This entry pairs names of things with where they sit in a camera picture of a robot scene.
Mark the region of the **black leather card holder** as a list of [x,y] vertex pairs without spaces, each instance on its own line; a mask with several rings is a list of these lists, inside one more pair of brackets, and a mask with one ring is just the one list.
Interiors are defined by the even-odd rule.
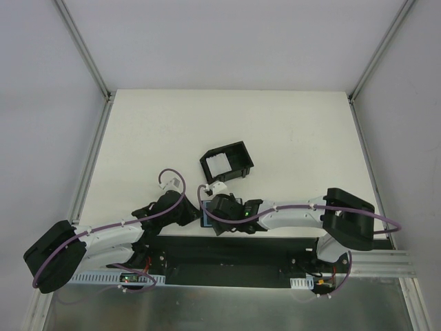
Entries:
[[[210,203],[210,200],[202,200],[203,205],[205,208],[208,207],[208,204]],[[211,219],[206,215],[205,212],[203,212],[203,216],[200,220],[200,225],[202,228],[211,228],[213,229],[212,221]]]

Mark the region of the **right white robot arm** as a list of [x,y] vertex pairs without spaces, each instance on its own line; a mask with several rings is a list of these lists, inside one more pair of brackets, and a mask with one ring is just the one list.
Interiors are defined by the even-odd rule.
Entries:
[[279,228],[324,230],[310,254],[310,264],[318,272],[326,272],[348,251],[373,250],[374,206],[339,188],[300,203],[261,199],[240,203],[232,194],[217,194],[201,207],[217,235]]

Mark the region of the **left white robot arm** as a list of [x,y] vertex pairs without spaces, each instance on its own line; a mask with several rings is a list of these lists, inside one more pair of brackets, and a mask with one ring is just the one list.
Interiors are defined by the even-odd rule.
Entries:
[[25,251],[23,259],[34,278],[33,288],[49,294],[82,271],[114,263],[141,267],[149,239],[168,225],[186,226],[201,215],[187,197],[168,190],[117,223],[92,228],[58,221]]

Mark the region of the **black card tray box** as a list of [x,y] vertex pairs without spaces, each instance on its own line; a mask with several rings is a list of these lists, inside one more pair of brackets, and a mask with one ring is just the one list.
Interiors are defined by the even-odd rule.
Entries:
[[245,178],[254,167],[244,141],[208,150],[199,161],[209,184]]

